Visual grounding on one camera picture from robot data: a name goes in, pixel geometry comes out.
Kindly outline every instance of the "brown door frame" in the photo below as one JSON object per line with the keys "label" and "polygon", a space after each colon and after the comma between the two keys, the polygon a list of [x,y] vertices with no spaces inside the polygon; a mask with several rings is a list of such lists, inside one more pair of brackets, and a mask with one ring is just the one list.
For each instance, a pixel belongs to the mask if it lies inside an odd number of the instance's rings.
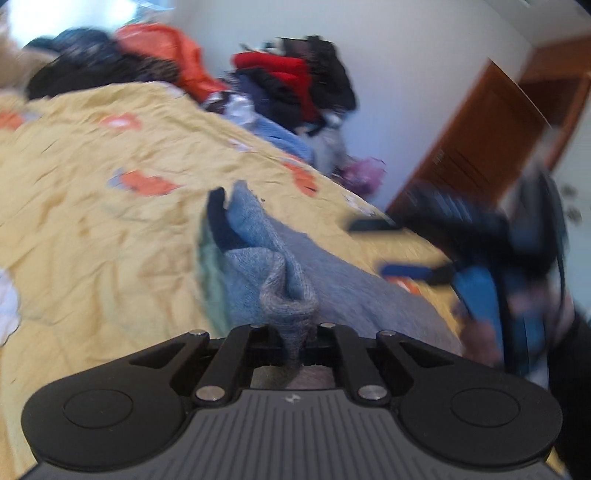
{"label": "brown door frame", "polygon": [[[478,101],[481,97],[481,94],[484,93],[485,89],[488,88],[488,80],[498,76],[499,74],[506,77],[505,72],[503,72],[496,63],[489,59],[488,65],[482,70],[482,74],[478,77],[478,80],[472,90],[468,93],[466,100],[461,105],[459,110],[457,110],[455,116],[452,117],[451,121],[447,123],[447,125],[443,128],[443,133],[439,136],[439,138],[433,144],[429,153],[423,158],[423,161],[420,165],[415,168],[413,174],[404,184],[404,187],[400,190],[400,192],[396,195],[396,198],[390,203],[388,209],[386,210],[387,213],[390,213],[391,210],[396,205],[400,194],[417,178],[419,178],[428,168],[431,168],[431,163],[433,158],[436,156],[437,152],[441,150],[441,147],[445,144],[448,140],[448,137],[451,136],[452,132],[462,124],[464,119],[471,113],[473,104]],[[515,83],[515,89],[523,93],[523,91],[519,88],[519,86]],[[539,113],[538,109],[532,103],[531,108],[536,111],[536,114]]]}
{"label": "brown door frame", "polygon": [[591,76],[590,74],[586,74],[581,77],[579,87],[574,94],[569,112],[560,127],[560,135],[556,139],[554,147],[550,151],[548,157],[544,160],[544,164],[548,170],[553,171],[556,168],[556,165],[560,162],[564,150],[566,150],[566,146],[569,144],[569,141],[581,120],[581,115],[583,115],[583,111],[587,105],[590,90]]}

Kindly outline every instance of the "yellow bedspread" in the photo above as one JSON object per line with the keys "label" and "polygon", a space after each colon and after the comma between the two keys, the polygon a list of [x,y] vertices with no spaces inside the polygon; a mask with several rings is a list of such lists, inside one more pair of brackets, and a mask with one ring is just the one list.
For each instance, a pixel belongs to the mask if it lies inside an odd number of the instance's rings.
{"label": "yellow bedspread", "polygon": [[[349,237],[343,219],[358,212],[341,187],[314,174],[318,193],[304,195],[280,150],[162,85],[110,86],[28,104],[0,96],[0,111],[10,109],[41,117],[0,129],[0,267],[12,275],[22,316],[0,348],[1,479],[34,464],[20,415],[37,389],[208,329],[194,270],[210,189],[247,180],[271,215],[366,271],[385,260],[441,259],[411,233]],[[138,129],[101,124],[125,114],[137,118]],[[180,187],[140,196],[108,186],[118,169]],[[451,291],[423,294],[453,325]]]}

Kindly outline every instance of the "orange floral pattern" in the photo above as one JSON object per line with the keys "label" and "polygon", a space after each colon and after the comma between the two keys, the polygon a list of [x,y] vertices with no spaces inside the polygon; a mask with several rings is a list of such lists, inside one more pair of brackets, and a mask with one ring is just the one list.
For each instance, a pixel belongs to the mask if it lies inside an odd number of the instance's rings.
{"label": "orange floral pattern", "polygon": [[0,128],[16,130],[25,122],[25,119],[13,111],[0,111]]}
{"label": "orange floral pattern", "polygon": [[180,185],[168,181],[162,177],[147,177],[139,170],[122,173],[119,181],[125,187],[146,197],[155,195],[168,195]]}
{"label": "orange floral pattern", "polygon": [[305,168],[300,167],[298,163],[305,165],[302,161],[296,159],[295,157],[289,158],[283,162],[283,165],[291,170],[294,183],[300,189],[300,191],[302,191],[308,197],[313,197],[318,192],[318,186],[316,184],[316,180],[314,179],[314,175],[312,175]]}
{"label": "orange floral pattern", "polygon": [[141,130],[142,123],[132,113],[123,115],[109,115],[100,121],[103,127],[113,128],[115,130]]}

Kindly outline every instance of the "plastic bag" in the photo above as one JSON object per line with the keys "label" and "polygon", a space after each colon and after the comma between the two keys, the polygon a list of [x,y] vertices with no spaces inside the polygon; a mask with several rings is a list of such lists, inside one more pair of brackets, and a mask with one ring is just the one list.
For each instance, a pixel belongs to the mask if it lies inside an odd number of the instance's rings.
{"label": "plastic bag", "polygon": [[365,199],[377,192],[386,175],[386,164],[377,158],[359,160],[347,167],[342,174],[341,185]]}
{"label": "plastic bag", "polygon": [[246,95],[231,94],[223,116],[246,130],[252,130],[256,123],[255,106]]}

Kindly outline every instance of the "pile of clothes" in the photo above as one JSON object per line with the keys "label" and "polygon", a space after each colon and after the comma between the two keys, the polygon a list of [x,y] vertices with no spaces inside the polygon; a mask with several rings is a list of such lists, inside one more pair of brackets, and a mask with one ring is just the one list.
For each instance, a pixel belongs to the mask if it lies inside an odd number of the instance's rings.
{"label": "pile of clothes", "polygon": [[202,102],[213,92],[228,88],[205,71],[200,47],[164,24],[127,25],[114,37],[100,30],[76,28],[56,38],[36,38],[27,47],[58,55],[30,80],[30,99],[112,83],[161,81],[174,83]]}
{"label": "pile of clothes", "polygon": [[[230,85],[231,95],[225,100],[214,95],[204,107],[226,115],[327,176],[344,168],[349,157],[340,126],[345,115],[357,108],[357,100],[335,46],[315,36],[277,38],[257,51],[244,48],[232,58],[236,69],[222,78]],[[249,99],[259,119],[276,124],[273,135],[265,136],[269,129],[261,129],[260,120],[247,118],[244,109],[240,115],[231,111],[235,96]],[[224,101],[227,110],[220,108]]]}

